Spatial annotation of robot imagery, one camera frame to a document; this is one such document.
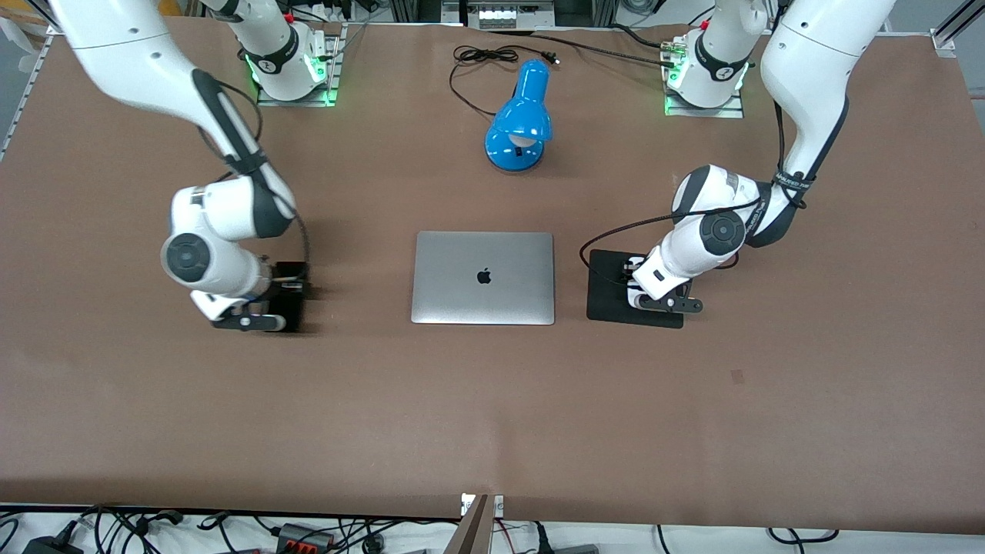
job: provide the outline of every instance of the desk lamp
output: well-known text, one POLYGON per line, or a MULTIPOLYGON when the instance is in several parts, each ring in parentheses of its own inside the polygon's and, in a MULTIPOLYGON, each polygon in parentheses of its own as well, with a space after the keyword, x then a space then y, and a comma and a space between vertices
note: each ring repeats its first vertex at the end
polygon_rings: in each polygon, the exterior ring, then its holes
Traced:
POLYGON ((554 136, 544 106, 550 77, 548 65, 539 59, 520 66, 513 98, 495 115, 486 133, 486 155, 496 167, 522 172, 540 161, 544 143, 554 136))

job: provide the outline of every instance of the laptop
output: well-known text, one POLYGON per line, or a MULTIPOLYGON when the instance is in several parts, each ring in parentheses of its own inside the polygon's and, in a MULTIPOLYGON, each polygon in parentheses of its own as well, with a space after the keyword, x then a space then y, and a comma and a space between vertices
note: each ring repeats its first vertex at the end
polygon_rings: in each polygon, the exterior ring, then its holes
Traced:
POLYGON ((549 233, 421 231, 411 321, 554 323, 554 238, 549 233))

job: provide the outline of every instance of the brown tabletop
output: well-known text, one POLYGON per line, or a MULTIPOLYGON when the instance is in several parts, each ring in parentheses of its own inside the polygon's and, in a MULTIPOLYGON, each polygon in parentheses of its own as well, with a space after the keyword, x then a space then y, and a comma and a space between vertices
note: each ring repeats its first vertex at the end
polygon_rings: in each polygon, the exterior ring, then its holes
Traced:
MULTIPOLYGON (((224 25, 169 24, 244 83, 224 25)), ((926 37, 873 43, 810 208, 697 279, 683 330, 586 319, 577 250, 667 212, 703 164, 771 175, 756 70, 747 117, 716 120, 666 117, 650 66, 534 38, 378 26, 347 58, 338 106, 264 109, 318 295, 305 333, 243 334, 159 261, 172 194, 224 168, 55 41, 0 165, 0 500, 454 517, 497 492, 511 519, 985 531, 985 142, 926 37), (490 165, 447 84, 455 45, 511 41, 562 59, 556 139, 525 174, 490 165), (420 230, 553 233, 557 323, 411 324, 420 230)), ((457 86, 496 109, 515 70, 457 86)), ((295 228, 248 246, 300 256, 295 228)))

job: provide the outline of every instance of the round joint cover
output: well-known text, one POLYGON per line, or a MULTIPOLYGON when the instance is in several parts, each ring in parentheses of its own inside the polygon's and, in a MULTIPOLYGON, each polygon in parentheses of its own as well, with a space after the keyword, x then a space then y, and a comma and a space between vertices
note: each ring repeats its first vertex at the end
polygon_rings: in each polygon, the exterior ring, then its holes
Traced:
POLYGON ((738 249, 745 239, 746 226, 735 212, 701 218, 701 242, 709 253, 723 256, 738 249))
POLYGON ((202 279, 209 268, 209 246, 198 235, 182 233, 171 239, 164 255, 167 269, 186 283, 202 279))

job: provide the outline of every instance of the red wire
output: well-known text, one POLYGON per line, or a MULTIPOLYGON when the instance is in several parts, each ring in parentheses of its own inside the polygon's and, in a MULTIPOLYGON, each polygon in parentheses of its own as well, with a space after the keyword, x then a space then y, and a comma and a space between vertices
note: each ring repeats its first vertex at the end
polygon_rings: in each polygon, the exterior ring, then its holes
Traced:
POLYGON ((509 545, 509 551, 512 554, 516 554, 516 549, 513 548, 513 539, 509 538, 509 530, 506 528, 506 525, 502 524, 502 519, 497 519, 495 522, 499 523, 499 528, 502 529, 502 535, 506 537, 506 544, 509 545))

